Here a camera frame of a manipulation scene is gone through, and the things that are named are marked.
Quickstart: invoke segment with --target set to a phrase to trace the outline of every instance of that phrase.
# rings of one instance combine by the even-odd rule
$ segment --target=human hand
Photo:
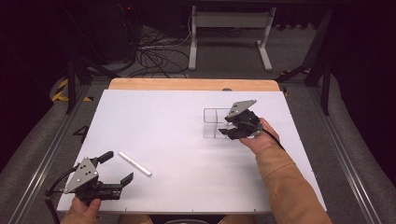
[[[95,219],[99,213],[101,203],[102,201],[100,199],[93,199],[90,206],[87,206],[87,204],[82,202],[78,197],[74,197],[72,207],[84,217]]]
[[[267,120],[260,118],[260,122],[262,123],[263,128],[271,133],[279,141],[279,135],[276,133],[274,128],[271,127]],[[277,142],[265,132],[257,134],[254,136],[254,138],[241,138],[239,141],[245,146],[249,147],[255,155],[258,155],[272,145],[277,145]]]

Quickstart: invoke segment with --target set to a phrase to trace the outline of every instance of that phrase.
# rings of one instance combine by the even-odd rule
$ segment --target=transparent container
[[[204,138],[228,138],[219,129],[232,129],[234,126],[225,120],[230,108],[205,108],[204,109]]]

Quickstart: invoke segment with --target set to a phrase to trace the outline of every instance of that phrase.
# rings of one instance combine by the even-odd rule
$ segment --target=table
[[[135,176],[121,199],[105,201],[101,211],[270,212],[254,155],[239,141],[202,137],[205,106],[224,108],[233,100],[251,97],[258,99],[251,109],[270,118],[278,133],[289,137],[282,145],[325,207],[283,92],[273,80],[115,78],[102,96],[77,161],[121,150],[153,175],[139,173],[118,155],[99,165],[99,180],[104,183],[117,183],[132,171]],[[68,210],[72,197],[63,195],[58,210]]]

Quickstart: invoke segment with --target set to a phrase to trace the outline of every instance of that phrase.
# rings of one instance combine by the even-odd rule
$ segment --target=forearm
[[[269,147],[256,160],[277,223],[331,223],[316,193],[285,150]]]
[[[84,217],[70,207],[69,212],[66,214],[61,224],[100,224],[100,221],[98,218],[91,219]]]

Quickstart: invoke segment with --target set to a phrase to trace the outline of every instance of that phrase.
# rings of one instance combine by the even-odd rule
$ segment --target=white table surface
[[[256,99],[252,110],[281,137],[326,209],[288,105],[281,91],[106,90],[76,162],[114,151],[99,164],[99,180],[120,183],[134,172],[118,201],[101,212],[149,214],[267,213],[268,194],[254,154],[238,140],[203,137],[204,109],[229,108]],[[152,172],[148,177],[118,155],[123,151]],[[67,211],[74,194],[64,194]]]

